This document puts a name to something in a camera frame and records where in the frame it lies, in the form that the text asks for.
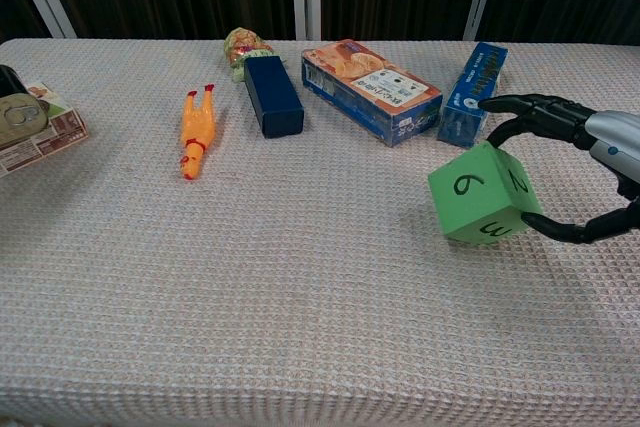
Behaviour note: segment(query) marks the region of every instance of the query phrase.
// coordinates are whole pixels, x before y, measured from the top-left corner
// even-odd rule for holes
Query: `blue rectangular box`
[[[493,95],[508,50],[480,42],[442,109],[438,139],[460,147],[473,147],[487,120],[478,101]]]
[[[304,109],[280,57],[250,57],[244,74],[262,134],[269,139],[302,132]]]
[[[442,103],[433,85],[350,39],[304,51],[302,83],[388,146],[435,125]]]

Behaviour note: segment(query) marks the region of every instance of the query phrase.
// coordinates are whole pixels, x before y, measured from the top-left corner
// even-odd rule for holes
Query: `textured tablecloth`
[[[0,179],[0,416],[59,426],[640,424],[640,236],[447,241],[432,130],[388,148],[304,89],[265,140],[221,41],[14,40],[0,63],[91,138]],[[471,42],[366,42],[447,93]],[[511,44],[501,93],[638,112],[640,48]],[[179,175],[187,91],[219,133]],[[505,117],[490,119],[490,131]],[[617,206],[587,154],[521,136],[545,212]]]

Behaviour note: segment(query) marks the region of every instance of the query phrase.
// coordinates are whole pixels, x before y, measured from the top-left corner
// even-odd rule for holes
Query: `cracker box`
[[[494,94],[507,53],[507,49],[486,42],[476,45],[442,109],[438,140],[473,147],[487,120],[487,112],[478,102]]]
[[[302,83],[388,146],[438,119],[442,94],[353,40],[302,53]]]
[[[36,82],[27,90],[47,106],[47,126],[15,144],[0,149],[0,177],[60,152],[88,137],[78,112],[46,85]]]

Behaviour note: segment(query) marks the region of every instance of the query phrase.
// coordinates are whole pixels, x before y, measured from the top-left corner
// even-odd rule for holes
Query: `yellow rubber chicken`
[[[197,93],[193,90],[187,94],[182,114],[180,141],[184,144],[186,153],[180,160],[180,169],[187,180],[198,177],[200,160],[216,135],[216,121],[213,115],[213,84],[205,86],[202,107],[199,109],[193,105],[193,98]]]

